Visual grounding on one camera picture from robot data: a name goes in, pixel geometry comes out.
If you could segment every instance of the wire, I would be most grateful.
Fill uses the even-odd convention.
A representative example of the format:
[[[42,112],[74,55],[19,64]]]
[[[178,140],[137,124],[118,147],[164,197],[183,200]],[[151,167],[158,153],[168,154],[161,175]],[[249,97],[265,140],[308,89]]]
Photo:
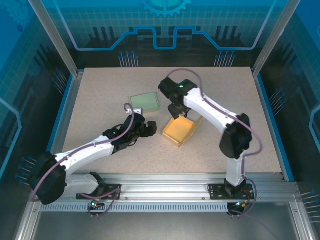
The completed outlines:
[[[236,214],[239,214],[239,216],[241,216],[241,215],[243,216],[243,214],[241,214],[240,211],[232,210],[231,212],[234,212],[234,213],[236,213]],[[253,217],[253,216],[250,216],[250,215],[246,215],[246,216],[247,216],[248,218],[250,218],[250,219],[258,222],[259,224],[261,224],[272,236],[274,236],[275,239],[280,240],[280,238],[277,237],[277,236],[270,230],[270,228],[268,228],[262,221],[260,221],[259,219],[255,218],[255,217]]]
[[[117,129],[118,127],[121,127],[123,124],[118,124],[117,126],[114,126],[113,129]]]
[[[237,123],[241,124],[242,126],[244,126],[246,129],[248,129],[254,136],[255,138],[258,140],[259,142],[259,149],[255,152],[251,152],[251,153],[245,153],[242,158],[243,160],[246,158],[246,157],[249,157],[249,156],[254,156],[254,155],[258,155],[259,153],[261,153],[261,151],[263,150],[263,142],[262,142],[262,139],[260,138],[260,136],[250,127],[248,126],[247,124],[245,124],[243,121],[239,120],[238,118],[234,117],[234,116],[231,116],[229,115],[228,113],[224,112],[223,110],[221,110],[220,108],[216,107],[215,105],[213,105],[210,101],[207,100],[205,94],[203,93],[203,80],[202,78],[199,76],[199,74],[197,74],[195,71],[193,70],[190,70],[188,68],[178,68],[178,69],[175,69],[175,70],[172,70],[166,77],[170,77],[171,74],[175,73],[175,72],[178,72],[178,71],[186,71],[186,72],[189,72],[189,73],[192,73],[194,74],[199,82],[200,82],[200,94],[201,94],[201,97],[202,99],[209,105],[211,106],[212,108],[214,108],[215,110],[217,110],[219,113],[225,115],[226,117],[228,118],[231,118],[232,120],[236,121]]]
[[[244,193],[248,195],[248,204],[250,203],[250,191],[244,190]]]
[[[185,112],[185,114],[184,114],[184,117],[185,118],[188,118],[188,113],[191,111],[191,109],[188,109],[186,112]]]
[[[89,195],[87,195],[85,193],[79,193],[79,195],[81,195],[82,197],[85,197],[87,199],[96,200],[96,199],[103,199],[105,197],[108,197],[108,196],[114,194],[115,192],[119,192],[119,189],[117,188],[117,189],[115,189],[115,190],[113,190],[111,192],[107,192],[105,195],[101,195],[101,196],[89,196]]]
[[[40,181],[38,182],[38,184],[36,185],[36,187],[34,188],[33,192],[31,193],[31,197],[30,199],[32,199],[33,201],[35,201],[35,198],[36,198],[36,194],[39,190],[39,188],[41,187],[41,185],[43,184],[43,182],[46,180],[46,178],[49,176],[49,174],[56,168],[58,167],[60,164],[62,164],[64,161],[68,160],[70,157],[72,157],[73,155],[75,155],[76,153],[84,150],[84,149],[87,149],[87,148],[90,148],[90,147],[94,147],[94,146],[98,146],[98,145],[102,145],[102,144],[108,144],[108,143],[111,143],[111,142],[114,142],[114,141],[117,141],[119,140],[120,138],[122,138],[124,135],[127,134],[127,132],[129,132],[129,130],[131,129],[133,123],[134,123],[134,119],[135,119],[135,112],[134,112],[134,108],[132,107],[131,104],[129,103],[126,103],[124,105],[124,110],[127,111],[127,107],[129,107],[131,109],[131,112],[132,112],[132,115],[131,115],[131,121],[130,121],[130,124],[128,126],[128,128],[122,133],[120,134],[119,136],[115,137],[115,138],[112,138],[112,139],[108,139],[108,140],[105,140],[105,141],[101,141],[101,142],[98,142],[98,143],[91,143],[91,144],[88,144],[88,145],[85,145],[85,146],[82,146],[82,147],[79,147],[78,149],[74,150],[73,152],[69,153],[67,156],[65,156],[64,158],[62,158],[60,161],[58,161],[55,165],[53,165],[44,175],[43,177],[40,179]]]
[[[131,145],[128,145],[128,148],[129,148],[129,147],[132,147],[132,146],[134,146],[134,145],[135,145],[135,144],[137,143],[137,141],[138,141],[138,140],[135,140],[135,141],[133,142],[133,144],[131,144]]]
[[[96,216],[96,217],[98,218],[98,217],[101,217],[101,216],[105,215],[107,212],[109,212],[109,210],[112,208],[112,206],[114,205],[114,203],[115,203],[115,201],[116,201],[116,199],[117,199],[117,196],[118,196],[119,191],[120,191],[119,188],[117,188],[117,189],[115,189],[115,190],[113,190],[113,191],[105,194],[104,196],[101,196],[101,197],[100,197],[100,198],[105,198],[105,197],[107,197],[107,196],[109,196],[109,195],[117,192],[117,194],[116,194],[115,197],[113,198],[111,204],[109,205],[109,207],[108,207],[104,212],[102,212],[102,213],[97,213],[96,215],[94,215],[94,214],[92,214],[92,213],[90,212],[90,208],[88,208],[88,214],[91,216],[91,218],[93,218],[94,216]]]
[[[246,157],[250,157],[250,156],[255,156],[255,155],[258,155],[262,152],[263,148],[264,148],[264,145],[263,145],[263,142],[262,142],[262,139],[260,138],[260,136],[250,127],[248,126],[247,124],[245,124],[243,121],[239,120],[238,118],[228,114],[227,112],[224,112],[223,110],[221,110],[220,108],[218,108],[217,106],[213,105],[210,101],[207,100],[205,94],[203,93],[203,89],[204,89],[204,84],[203,84],[203,80],[202,78],[199,76],[198,73],[196,73],[195,71],[193,70],[190,70],[188,68],[178,68],[178,69],[175,69],[175,70],[172,70],[171,72],[169,72],[169,74],[166,76],[167,78],[170,77],[171,74],[175,73],[175,72],[179,72],[179,71],[185,71],[185,72],[189,72],[189,73],[192,73],[193,75],[195,75],[198,80],[199,80],[199,83],[200,83],[200,94],[201,94],[201,97],[202,99],[212,108],[214,108],[215,110],[217,110],[219,113],[225,115],[226,117],[228,118],[231,118],[232,120],[234,120],[235,122],[241,124],[242,126],[244,126],[247,130],[249,130],[254,136],[255,138],[258,140],[259,142],[259,149],[255,152],[251,152],[251,153],[245,153],[243,156],[242,156],[242,164],[241,164],[241,175],[243,177],[244,180],[248,180],[252,183],[253,187],[254,187],[254,193],[255,193],[255,198],[253,200],[253,203],[251,205],[251,207],[249,208],[249,210],[247,210],[245,213],[242,213],[240,216],[246,216],[254,207],[254,205],[256,204],[256,201],[257,201],[257,194],[258,194],[258,191],[257,191],[257,186],[255,184],[255,182],[250,179],[250,178],[247,178],[246,175],[245,175],[245,162],[246,162]]]

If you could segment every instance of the glass panel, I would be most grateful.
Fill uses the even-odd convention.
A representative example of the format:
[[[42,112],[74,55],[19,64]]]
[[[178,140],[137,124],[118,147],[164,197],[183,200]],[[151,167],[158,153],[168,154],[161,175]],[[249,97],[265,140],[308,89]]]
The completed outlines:
[[[0,1],[0,23],[0,238],[13,239],[30,192],[24,158],[46,151],[70,74],[28,1]]]
[[[287,0],[43,3],[79,68],[239,67],[253,66]]]
[[[302,193],[320,191],[319,10],[320,2],[300,2],[261,71],[293,176]]]

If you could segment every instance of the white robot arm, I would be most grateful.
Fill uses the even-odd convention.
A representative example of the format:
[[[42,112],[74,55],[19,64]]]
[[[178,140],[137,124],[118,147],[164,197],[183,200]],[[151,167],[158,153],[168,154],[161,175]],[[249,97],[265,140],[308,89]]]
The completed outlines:
[[[50,152],[42,154],[28,177],[28,183],[34,190],[44,175],[53,169],[40,183],[36,192],[41,202],[47,205],[63,195],[78,193],[92,195],[92,197],[101,196],[105,192],[106,184],[97,173],[91,172],[86,175],[73,173],[98,159],[131,147],[138,138],[148,138],[156,134],[156,122],[149,121],[145,124],[145,118],[138,113],[142,113],[141,109],[135,111],[131,127],[132,115],[128,116],[123,124],[106,130],[97,139],[83,146],[55,155]]]
[[[189,110],[194,110],[220,131],[222,134],[220,149],[228,158],[225,185],[230,195],[234,195],[234,192],[241,185],[246,184],[242,174],[242,155],[249,148],[252,140],[250,131],[205,102],[201,95],[201,90],[190,80],[186,79],[178,84],[167,77],[161,81],[158,88],[171,100],[172,104],[169,105],[168,109],[174,119]],[[250,125],[249,118],[245,114],[239,116],[223,108],[209,97],[205,95],[204,97],[222,112],[238,118],[248,126]]]

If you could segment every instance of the gray floor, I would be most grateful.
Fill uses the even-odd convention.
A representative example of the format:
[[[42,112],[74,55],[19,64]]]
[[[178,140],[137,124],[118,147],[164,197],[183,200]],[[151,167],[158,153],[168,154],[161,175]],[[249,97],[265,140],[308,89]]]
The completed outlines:
[[[297,239],[286,204],[259,203],[250,213],[280,240]],[[91,219],[84,213],[46,212],[33,240],[274,240],[260,223],[226,213],[109,213]]]

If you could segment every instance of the orange container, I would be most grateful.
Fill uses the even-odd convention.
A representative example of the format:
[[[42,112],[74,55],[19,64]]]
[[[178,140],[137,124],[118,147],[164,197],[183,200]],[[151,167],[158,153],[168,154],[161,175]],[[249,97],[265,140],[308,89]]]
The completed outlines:
[[[176,120],[172,118],[163,129],[162,136],[177,147],[181,147],[194,134],[203,118],[201,116],[196,122],[184,116],[180,116]]]

